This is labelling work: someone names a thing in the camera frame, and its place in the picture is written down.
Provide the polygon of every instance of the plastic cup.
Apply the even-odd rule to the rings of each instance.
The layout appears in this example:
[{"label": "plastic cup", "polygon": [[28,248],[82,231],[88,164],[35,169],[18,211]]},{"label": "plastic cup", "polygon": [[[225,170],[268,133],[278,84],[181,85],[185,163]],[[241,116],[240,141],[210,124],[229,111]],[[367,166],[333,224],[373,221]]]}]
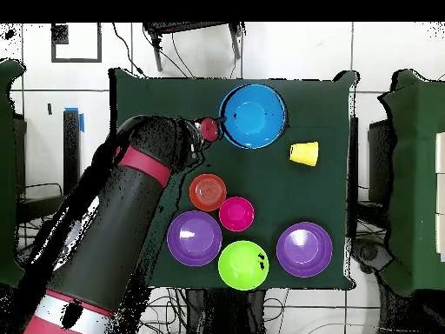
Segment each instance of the plastic cup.
[{"label": "plastic cup", "polygon": [[318,159],[318,142],[291,145],[289,159],[296,163],[315,166]]}]

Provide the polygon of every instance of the desk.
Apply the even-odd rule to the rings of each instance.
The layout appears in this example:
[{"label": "desk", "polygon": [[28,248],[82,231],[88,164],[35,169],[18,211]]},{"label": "desk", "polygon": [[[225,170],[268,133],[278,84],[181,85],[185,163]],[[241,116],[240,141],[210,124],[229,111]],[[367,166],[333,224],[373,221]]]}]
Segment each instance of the desk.
[{"label": "desk", "polygon": [[398,295],[445,290],[445,264],[435,251],[435,134],[445,131],[445,83],[421,80],[412,70],[393,76],[380,97],[397,135],[389,200],[393,261],[383,281]]},{"label": "desk", "polygon": [[[226,287],[218,275],[217,258],[191,268],[169,253],[165,234],[174,216],[194,210],[189,185],[203,173],[218,175],[228,197],[246,197],[256,210],[254,223],[234,233],[222,227],[222,247],[238,239],[258,243],[267,252],[269,274],[261,287],[342,289],[352,287],[344,276],[346,175],[349,145],[349,88],[353,71],[335,81],[228,80],[133,77],[115,69],[117,125],[140,115],[167,117],[217,117],[221,101],[242,84],[266,84],[284,100],[289,127],[275,143],[259,150],[243,150],[225,138],[213,143],[200,157],[202,164],[177,173],[161,197],[143,245],[140,262],[156,260],[146,284],[154,287]],[[289,161],[290,145],[318,141],[316,167]],[[210,213],[217,221],[217,211]],[[293,277],[276,259],[276,242],[290,225],[301,221],[320,224],[331,236],[333,255],[329,266],[311,278]]]}]

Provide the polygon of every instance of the table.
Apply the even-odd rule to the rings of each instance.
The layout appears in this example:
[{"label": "table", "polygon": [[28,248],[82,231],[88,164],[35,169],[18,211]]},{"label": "table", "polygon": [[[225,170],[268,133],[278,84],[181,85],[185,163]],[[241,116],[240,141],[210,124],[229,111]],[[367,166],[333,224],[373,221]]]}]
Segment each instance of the table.
[{"label": "table", "polygon": [[445,264],[435,251],[435,135],[445,131],[445,83],[418,76],[412,70],[396,72],[394,87],[380,97],[397,135],[388,240],[395,261],[381,276],[404,297],[416,290],[445,290]]},{"label": "table", "polygon": [[[344,276],[343,260],[348,101],[349,89],[355,82],[354,71],[340,73],[333,81],[141,79],[119,69],[114,69],[114,73],[118,126],[140,114],[188,119],[217,117],[227,93],[242,84],[266,84],[275,89],[282,96],[289,117],[285,134],[270,146],[243,150],[224,138],[203,153],[202,165],[170,178],[140,255],[140,262],[157,257],[154,270],[146,276],[147,286],[226,287],[218,275],[217,258],[203,267],[187,267],[171,256],[165,240],[173,217],[195,209],[188,195],[191,181],[209,172],[224,180],[228,197],[246,197],[256,209],[255,221],[247,230],[233,233],[222,228],[222,247],[238,239],[247,239],[264,248],[270,268],[261,288],[347,290],[352,287],[351,281]],[[291,144],[311,141],[318,141],[320,146],[316,167],[289,161]],[[218,220],[216,211],[210,214]],[[280,234],[301,221],[320,224],[333,241],[329,266],[311,278],[291,276],[276,259]]]}]

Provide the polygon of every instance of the metal frame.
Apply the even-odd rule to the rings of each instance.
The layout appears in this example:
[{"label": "metal frame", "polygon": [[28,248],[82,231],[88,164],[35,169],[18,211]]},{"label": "metal frame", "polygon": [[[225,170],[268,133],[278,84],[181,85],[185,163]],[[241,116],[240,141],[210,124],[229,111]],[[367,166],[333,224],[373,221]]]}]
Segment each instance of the metal frame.
[{"label": "metal frame", "polygon": [[[152,30],[150,27],[144,24],[144,28],[146,31],[149,32],[149,35],[151,37],[151,43],[153,44],[153,51],[155,52],[155,60],[156,60],[156,67],[158,71],[163,71],[163,66],[161,64],[161,37],[164,32],[157,32],[156,30]],[[241,58],[240,49],[238,47],[238,42],[236,40],[237,37],[241,35],[242,25],[241,23],[229,23],[229,31],[230,31],[230,37],[232,39],[232,45],[235,51],[235,58],[236,60],[239,60]]]},{"label": "metal frame", "polygon": [[72,58],[57,58],[56,57],[56,45],[51,40],[51,62],[52,63],[101,63],[102,62],[102,26],[97,24],[97,58],[89,59],[82,57]]}]

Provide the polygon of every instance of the chair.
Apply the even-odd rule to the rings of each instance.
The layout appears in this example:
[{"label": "chair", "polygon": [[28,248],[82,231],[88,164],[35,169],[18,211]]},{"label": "chair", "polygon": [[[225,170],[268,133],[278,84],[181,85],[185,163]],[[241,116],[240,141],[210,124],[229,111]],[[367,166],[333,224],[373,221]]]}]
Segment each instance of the chair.
[{"label": "chair", "polygon": [[[17,195],[19,201],[17,204],[17,223],[26,224],[34,219],[48,217],[54,214],[65,199],[60,184],[36,184],[27,186],[25,184],[25,138],[27,124],[22,115],[14,114],[14,134],[16,138],[17,155]],[[60,195],[27,198],[26,189],[29,187],[40,187],[46,185],[57,185]]]},{"label": "chair", "polygon": [[161,55],[159,51],[162,49],[161,37],[162,35],[182,32],[185,30],[198,30],[206,27],[213,27],[216,25],[228,24],[230,35],[232,37],[232,45],[235,52],[236,60],[241,57],[238,42],[236,38],[241,35],[241,29],[244,29],[244,22],[174,22],[174,23],[143,23],[144,29],[151,37],[151,43],[155,52],[155,59],[157,70],[163,71],[161,65]]}]

